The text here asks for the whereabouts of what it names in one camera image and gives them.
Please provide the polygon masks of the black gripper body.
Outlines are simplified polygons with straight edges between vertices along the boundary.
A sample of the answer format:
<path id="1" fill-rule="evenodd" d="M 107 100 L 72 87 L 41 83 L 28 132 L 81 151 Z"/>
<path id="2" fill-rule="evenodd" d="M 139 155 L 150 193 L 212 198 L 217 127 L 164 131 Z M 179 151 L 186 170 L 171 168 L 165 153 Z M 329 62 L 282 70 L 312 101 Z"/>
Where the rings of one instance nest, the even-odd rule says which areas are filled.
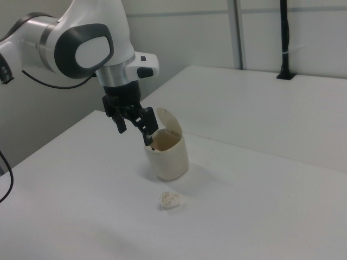
<path id="1" fill-rule="evenodd" d="M 124 118 L 138 118 L 142 107 L 141 92 L 138 82 L 130 82 L 122 86 L 104 86 L 105 96 L 102 98 L 108 117 L 121 115 Z"/>

